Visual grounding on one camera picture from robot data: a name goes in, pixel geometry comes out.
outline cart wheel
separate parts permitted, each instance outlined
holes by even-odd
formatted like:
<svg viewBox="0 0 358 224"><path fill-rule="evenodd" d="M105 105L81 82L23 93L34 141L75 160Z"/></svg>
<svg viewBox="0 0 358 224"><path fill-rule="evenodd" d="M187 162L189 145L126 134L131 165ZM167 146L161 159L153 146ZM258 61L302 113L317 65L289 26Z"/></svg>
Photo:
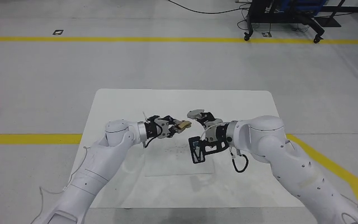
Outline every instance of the cart wheel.
<svg viewBox="0 0 358 224"><path fill-rule="evenodd" d="M313 43L318 43L318 42L320 42L320 40L321 40L321 37L317 34L315 37L314 37L314 40L313 40Z"/></svg>

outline gray floor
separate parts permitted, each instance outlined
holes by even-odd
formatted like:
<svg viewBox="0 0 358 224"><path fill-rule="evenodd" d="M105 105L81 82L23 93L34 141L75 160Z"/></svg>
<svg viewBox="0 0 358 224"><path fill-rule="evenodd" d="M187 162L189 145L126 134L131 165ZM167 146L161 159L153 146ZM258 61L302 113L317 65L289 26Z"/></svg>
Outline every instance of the gray floor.
<svg viewBox="0 0 358 224"><path fill-rule="evenodd" d="M179 0L203 11L233 0ZM0 36L243 37L241 13L161 0L0 1ZM326 39L354 39L356 15ZM268 31L261 25L261 31ZM273 25L274 38L312 39ZM288 133L358 175L358 45L0 42L0 133L82 133L99 88L267 90ZM0 146L0 223L29 223L38 185L61 189L77 146ZM341 193L346 182L323 169ZM56 197L45 195L46 204ZM305 208L90 209L86 223L315 223Z"/></svg>

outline white tabletop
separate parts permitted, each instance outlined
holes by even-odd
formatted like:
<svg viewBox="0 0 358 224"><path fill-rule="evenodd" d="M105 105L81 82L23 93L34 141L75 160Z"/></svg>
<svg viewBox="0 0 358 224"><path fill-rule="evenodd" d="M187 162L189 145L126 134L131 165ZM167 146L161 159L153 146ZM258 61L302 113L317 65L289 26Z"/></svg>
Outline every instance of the white tabletop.
<svg viewBox="0 0 358 224"><path fill-rule="evenodd" d="M142 121L144 116L170 115L184 120L190 110L205 109L224 121L278 116L267 91L241 90L98 90L89 112L73 170L89 147L102 137L110 120ZM248 155L247 170L238 174L229 151L191 162L187 139L200 136L201 125L172 139L156 139L151 147L133 146L113 179L100 191L92 208L301 207L272 176L269 164ZM238 168L244 159L237 158Z"/></svg>

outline yellow tape stripe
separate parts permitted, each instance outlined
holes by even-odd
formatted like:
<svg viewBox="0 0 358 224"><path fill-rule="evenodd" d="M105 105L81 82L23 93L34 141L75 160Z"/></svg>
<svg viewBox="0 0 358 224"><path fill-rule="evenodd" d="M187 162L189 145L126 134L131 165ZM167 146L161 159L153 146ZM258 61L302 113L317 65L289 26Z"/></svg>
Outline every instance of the yellow tape stripe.
<svg viewBox="0 0 358 224"><path fill-rule="evenodd" d="M82 134L0 134L0 144L79 144Z"/></svg>
<svg viewBox="0 0 358 224"><path fill-rule="evenodd" d="M311 146L307 145L306 143L304 143L302 140L300 140L296 136L294 136L292 134L287 134L286 136L287 136L287 138L289 140L292 140L292 141L296 142L297 144L299 144L301 146L301 148L312 159L316 160L319 164L324 166L327 170L329 170L330 172L336 174L338 177L340 177L341 179L343 179L347 183L349 183L350 187L353 190L353 193L354 193L355 197L358 200L358 178L355 175L353 175L349 171L345 170L343 167L341 167L340 165L336 164L335 162L333 162L332 160L330 160L325 155L323 155L322 153L318 152L317 150L315 150Z"/></svg>
<svg viewBox="0 0 358 224"><path fill-rule="evenodd" d="M355 175L307 145L296 136L292 134L287 134L286 136L288 139L299 144L312 159L348 182L358 200L358 178ZM82 134L0 134L0 144L79 144L81 138Z"/></svg>
<svg viewBox="0 0 358 224"><path fill-rule="evenodd" d="M65 37L65 36L0 36L1 42L197 42L197 43L258 43L313 44L312 39L251 38L165 38L165 37ZM358 40L321 40L320 44L358 44Z"/></svg>

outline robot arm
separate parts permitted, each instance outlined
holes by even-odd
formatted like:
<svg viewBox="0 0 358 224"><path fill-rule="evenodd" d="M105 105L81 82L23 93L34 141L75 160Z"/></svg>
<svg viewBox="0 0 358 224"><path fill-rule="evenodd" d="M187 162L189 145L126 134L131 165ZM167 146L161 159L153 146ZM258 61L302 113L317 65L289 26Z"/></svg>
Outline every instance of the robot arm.
<svg viewBox="0 0 358 224"><path fill-rule="evenodd" d="M152 116L146 122L116 120L107 123L104 137L87 150L83 164L56 205L39 214L32 223L83 224L96 195L117 173L131 146L143 143L147 147L153 139L171 138L190 125L188 121L170 116Z"/></svg>
<svg viewBox="0 0 358 224"><path fill-rule="evenodd" d="M187 116L206 129L205 140L189 139L194 163L204 162L206 155L228 147L236 148L238 155L247 151L255 160L271 165L273 176L308 208L319 224L357 222L356 208L333 187L303 149L286 138L280 118L260 116L222 122L204 110L191 111ZM215 150L206 150L215 146Z"/></svg>

